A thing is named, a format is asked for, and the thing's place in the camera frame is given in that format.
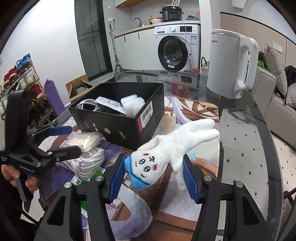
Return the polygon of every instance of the light switch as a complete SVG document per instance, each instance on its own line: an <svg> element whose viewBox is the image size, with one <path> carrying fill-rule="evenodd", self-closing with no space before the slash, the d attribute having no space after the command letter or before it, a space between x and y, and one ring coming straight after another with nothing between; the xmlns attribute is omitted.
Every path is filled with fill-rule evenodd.
<svg viewBox="0 0 296 241"><path fill-rule="evenodd" d="M279 45L274 42L273 48L276 49L276 50L279 50Z"/></svg>
<svg viewBox="0 0 296 241"><path fill-rule="evenodd" d="M278 49L278 51L279 51L280 53L283 53L283 51L284 51L284 48L283 48L282 46L279 46L279 49Z"/></svg>

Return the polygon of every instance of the washing machine door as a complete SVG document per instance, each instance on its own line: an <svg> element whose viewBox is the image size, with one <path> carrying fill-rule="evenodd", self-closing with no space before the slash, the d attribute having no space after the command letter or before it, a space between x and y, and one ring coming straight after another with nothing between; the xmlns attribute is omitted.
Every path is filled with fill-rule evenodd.
<svg viewBox="0 0 296 241"><path fill-rule="evenodd" d="M158 45L158 58L166 70L182 70L188 58L185 43L176 36L165 36Z"/></svg>

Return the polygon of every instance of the yellow sticker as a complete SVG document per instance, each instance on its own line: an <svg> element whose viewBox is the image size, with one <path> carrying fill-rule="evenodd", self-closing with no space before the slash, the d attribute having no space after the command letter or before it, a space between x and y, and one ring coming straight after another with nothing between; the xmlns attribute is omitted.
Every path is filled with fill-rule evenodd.
<svg viewBox="0 0 296 241"><path fill-rule="evenodd" d="M119 131L119 134L121 135L121 137L122 137L123 139L126 139L125 135L124 135L121 131Z"/></svg>

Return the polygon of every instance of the stuffed bunny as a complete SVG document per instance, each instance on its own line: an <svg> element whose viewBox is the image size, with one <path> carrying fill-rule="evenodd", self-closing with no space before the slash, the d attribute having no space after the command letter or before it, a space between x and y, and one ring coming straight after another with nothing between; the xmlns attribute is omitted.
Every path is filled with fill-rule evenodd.
<svg viewBox="0 0 296 241"><path fill-rule="evenodd" d="M157 135L124 160L131 186L142 190L153 185L168 163L171 164L180 190L186 190L183 156L202 142L219 137L212 119L187 122L167 135Z"/></svg>

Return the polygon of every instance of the pink cheek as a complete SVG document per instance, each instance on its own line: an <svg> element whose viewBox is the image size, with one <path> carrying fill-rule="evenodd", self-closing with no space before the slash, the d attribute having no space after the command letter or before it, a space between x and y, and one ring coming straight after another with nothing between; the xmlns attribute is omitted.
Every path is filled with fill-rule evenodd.
<svg viewBox="0 0 296 241"><path fill-rule="evenodd" d="M156 171L157 171L157 168L158 168L158 165L157 165L157 163L154 163L154 164L153 164L153 171L155 171L155 172L156 172Z"/></svg>

